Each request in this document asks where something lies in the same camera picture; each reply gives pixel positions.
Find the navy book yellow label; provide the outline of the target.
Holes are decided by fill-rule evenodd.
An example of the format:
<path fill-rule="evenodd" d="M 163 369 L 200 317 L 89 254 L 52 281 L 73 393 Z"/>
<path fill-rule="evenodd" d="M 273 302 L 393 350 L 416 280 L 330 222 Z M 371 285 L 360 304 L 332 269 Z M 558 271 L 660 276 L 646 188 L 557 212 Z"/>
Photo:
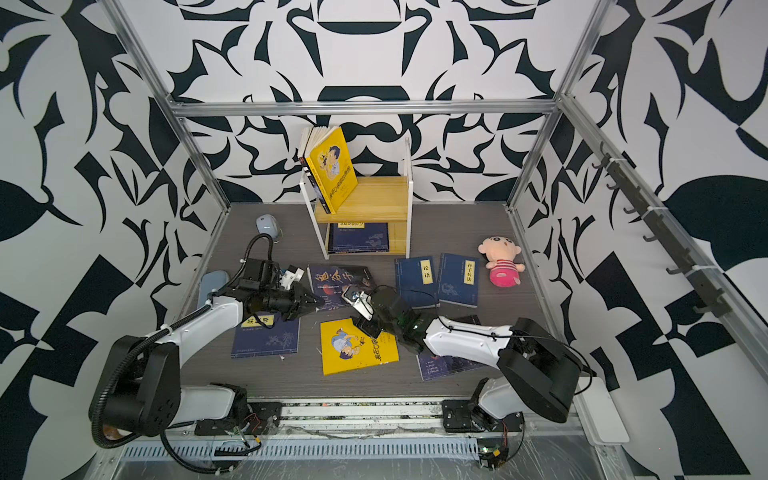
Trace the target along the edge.
<path fill-rule="evenodd" d="M 328 252 L 383 253 L 388 252 L 389 230 L 387 223 L 336 223 L 332 224 L 328 238 Z"/>

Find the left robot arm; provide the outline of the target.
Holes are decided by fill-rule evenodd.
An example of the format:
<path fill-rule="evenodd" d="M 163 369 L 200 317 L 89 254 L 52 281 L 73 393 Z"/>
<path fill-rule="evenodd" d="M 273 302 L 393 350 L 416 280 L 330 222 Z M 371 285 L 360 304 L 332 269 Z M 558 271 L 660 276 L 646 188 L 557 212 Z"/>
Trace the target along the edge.
<path fill-rule="evenodd" d="M 272 258 L 274 240 L 254 236 L 248 248 L 264 240 L 267 258 L 244 252 L 236 273 L 207 293 L 203 305 L 172 324 L 146 336 L 126 335 L 112 345 L 88 417 L 91 436 L 101 449 L 122 447 L 140 437 L 157 437 L 165 452 L 182 468 L 198 475 L 225 477 L 261 448 L 258 438 L 247 440 L 247 417 L 252 410 L 246 391 L 236 385 L 214 383 L 185 386 L 181 368 L 222 333 L 260 314 L 276 313 L 292 321 L 320 309 L 325 301 L 282 271 Z M 171 429 L 200 422 L 224 423 L 241 441 L 238 451 L 218 449 L 209 465 L 185 459 L 171 445 Z"/>

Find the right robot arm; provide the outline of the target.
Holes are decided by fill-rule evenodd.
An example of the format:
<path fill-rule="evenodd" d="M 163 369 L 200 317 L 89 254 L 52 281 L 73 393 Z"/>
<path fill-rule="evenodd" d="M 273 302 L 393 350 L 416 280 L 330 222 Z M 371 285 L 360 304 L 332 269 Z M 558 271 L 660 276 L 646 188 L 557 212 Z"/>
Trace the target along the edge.
<path fill-rule="evenodd" d="M 359 314 L 354 324 L 371 338 L 383 333 L 413 353 L 451 357 L 493 367 L 466 401 L 443 404 L 443 427 L 451 432 L 495 431 L 510 415 L 530 411 L 550 422 L 568 420 L 579 380 L 592 370 L 585 358 L 535 321 L 483 326 L 417 312 L 389 286 L 349 286 L 343 300 Z"/>

